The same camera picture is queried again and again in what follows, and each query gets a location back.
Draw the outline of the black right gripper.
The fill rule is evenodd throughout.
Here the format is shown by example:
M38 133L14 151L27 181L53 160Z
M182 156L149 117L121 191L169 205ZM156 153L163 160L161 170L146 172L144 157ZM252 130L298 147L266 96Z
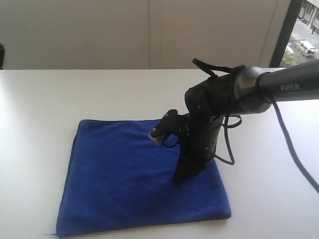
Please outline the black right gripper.
M200 118L187 114L185 117L187 136L181 142L180 156L172 177L176 186L196 176L199 167L206 167L213 160L222 124L221 116Z

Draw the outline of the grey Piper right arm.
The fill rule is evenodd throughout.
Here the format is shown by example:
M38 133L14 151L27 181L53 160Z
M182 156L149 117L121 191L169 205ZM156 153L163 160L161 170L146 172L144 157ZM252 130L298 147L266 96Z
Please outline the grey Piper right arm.
M271 71L268 68L219 67L193 60L209 75L184 95L184 115L179 141L180 156L173 176L180 185L206 169L216 156L218 134L228 130L231 117L260 114L278 102L316 100L319 97L319 62Z

